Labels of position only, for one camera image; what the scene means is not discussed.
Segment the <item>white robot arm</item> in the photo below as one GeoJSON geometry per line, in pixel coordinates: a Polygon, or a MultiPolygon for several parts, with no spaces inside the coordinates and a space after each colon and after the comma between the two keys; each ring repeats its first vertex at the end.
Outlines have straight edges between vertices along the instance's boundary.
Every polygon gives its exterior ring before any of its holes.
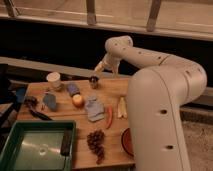
{"type": "Polygon", "coordinates": [[[126,95],[136,170],[191,171],[180,107],[204,92],[203,67],[173,54],[137,48],[129,36],[107,39],[105,49],[97,72],[116,73],[121,60],[139,68],[126,95]]]}

